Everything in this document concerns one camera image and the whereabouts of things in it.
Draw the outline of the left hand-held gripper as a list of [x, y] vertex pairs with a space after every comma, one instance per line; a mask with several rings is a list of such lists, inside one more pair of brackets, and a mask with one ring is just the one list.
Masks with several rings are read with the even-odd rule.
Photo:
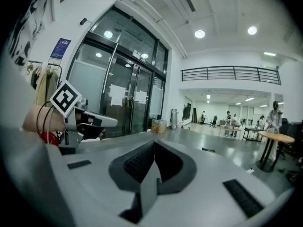
[[105, 128], [117, 126], [117, 119], [89, 111], [88, 100], [68, 81], [54, 92], [50, 102], [65, 123], [61, 148], [77, 148], [82, 140], [100, 138]]

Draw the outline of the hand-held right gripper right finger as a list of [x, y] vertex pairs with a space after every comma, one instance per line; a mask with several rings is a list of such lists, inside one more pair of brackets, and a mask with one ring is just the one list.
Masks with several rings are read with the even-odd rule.
[[183, 191], [195, 178], [197, 166], [189, 155], [161, 142], [154, 143], [154, 160], [160, 172], [157, 194]]

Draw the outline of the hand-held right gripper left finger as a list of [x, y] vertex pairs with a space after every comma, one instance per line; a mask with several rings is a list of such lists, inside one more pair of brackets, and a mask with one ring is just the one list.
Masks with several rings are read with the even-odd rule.
[[140, 185], [154, 162], [154, 143], [150, 140], [110, 163], [109, 175], [120, 190], [140, 191]]

